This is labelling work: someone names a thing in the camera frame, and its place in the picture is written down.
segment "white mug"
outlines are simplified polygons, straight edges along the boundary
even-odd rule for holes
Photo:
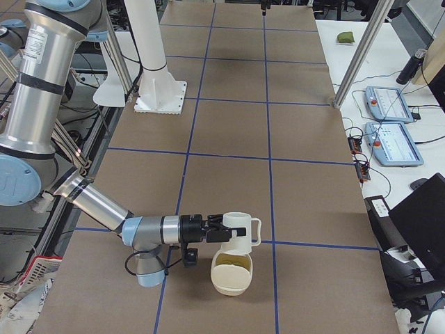
[[[258,246],[261,243],[261,221],[258,218],[252,218],[251,215],[243,212],[228,212],[222,217],[222,224],[228,228],[245,228],[244,237],[238,237],[236,231],[232,230],[232,238],[229,242],[221,244],[221,253],[232,255],[245,255],[252,252],[252,246]],[[252,243],[252,222],[258,222],[257,238]]]

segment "white wall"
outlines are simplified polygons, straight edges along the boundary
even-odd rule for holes
[[[411,0],[407,6],[410,7],[426,30],[432,33],[445,11],[445,8],[440,6],[441,4],[442,0]],[[434,37],[437,37],[443,28],[445,28],[445,15],[437,26]]]

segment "white pole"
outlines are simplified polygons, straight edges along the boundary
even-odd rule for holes
[[[144,67],[135,111],[181,113],[187,83],[168,72],[153,0],[125,0],[128,17]]]

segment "yellow liquid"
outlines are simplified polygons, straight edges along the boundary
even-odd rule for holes
[[[234,266],[243,267],[250,271],[250,261],[246,256],[242,255],[230,255],[221,253],[215,261],[216,266],[219,266],[220,264],[231,264]]]

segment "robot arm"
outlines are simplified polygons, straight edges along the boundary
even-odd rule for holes
[[[0,205],[20,205],[42,190],[66,198],[133,247],[135,274],[147,287],[164,279],[161,245],[180,244],[188,267],[197,262],[197,249],[188,248],[189,242],[246,236],[245,228],[226,228],[221,215],[207,221],[200,215],[135,218],[75,167],[56,163],[51,133],[74,50],[88,31],[95,31],[94,40],[104,37],[106,9],[101,0],[27,0],[25,14],[31,27],[6,129],[0,135]]]
[[[162,283],[165,265],[159,259],[161,245],[180,244],[185,267],[197,263],[197,249],[188,243],[228,242],[232,237],[246,236],[245,228],[227,228],[223,216],[157,216],[134,217],[126,208],[101,193],[93,184],[72,168],[57,182],[51,192],[76,205],[87,215],[122,237],[126,246],[134,249],[139,284],[153,287]]]

